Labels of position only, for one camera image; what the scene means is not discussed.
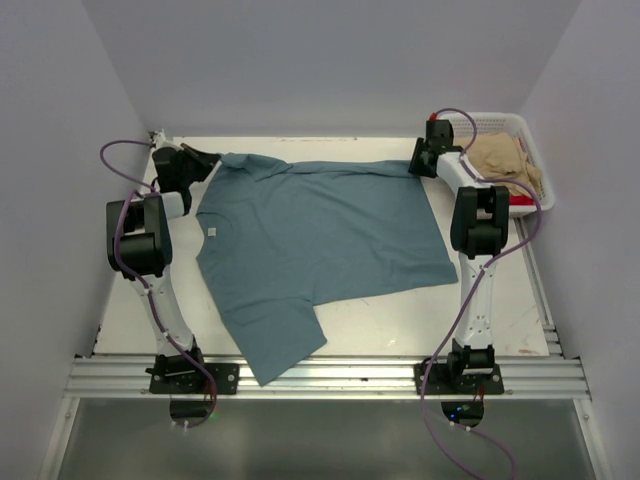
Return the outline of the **blue t shirt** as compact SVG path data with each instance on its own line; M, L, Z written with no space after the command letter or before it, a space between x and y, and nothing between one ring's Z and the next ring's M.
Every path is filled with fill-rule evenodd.
M260 385L325 345L316 306L458 280L421 180L402 160L228 153L196 218L202 278Z

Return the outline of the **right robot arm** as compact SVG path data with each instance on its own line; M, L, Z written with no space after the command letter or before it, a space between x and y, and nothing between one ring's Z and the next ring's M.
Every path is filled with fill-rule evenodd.
M439 178L455 194L450 242L459 254L461 307L451 351L443 363L429 359L422 374L428 394L471 392L500 381L491 327L492 262L508 240L509 191L482 178L466 151L454 144L450 121L436 113L416 140L409 172Z

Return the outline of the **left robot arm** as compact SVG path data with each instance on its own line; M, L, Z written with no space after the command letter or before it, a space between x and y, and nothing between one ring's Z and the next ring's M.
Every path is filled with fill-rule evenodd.
M152 181L126 174L107 161L106 151L119 145L150 149L156 172ZM134 184L125 199L106 205L106 253L110 267L135 287L150 319L157 344L150 374L163 382L173 379L185 392L197 392L207 383L208 369L173 290L169 221L190 212L191 185L204 182L221 156L185 143L123 139L102 146L99 157L108 170Z

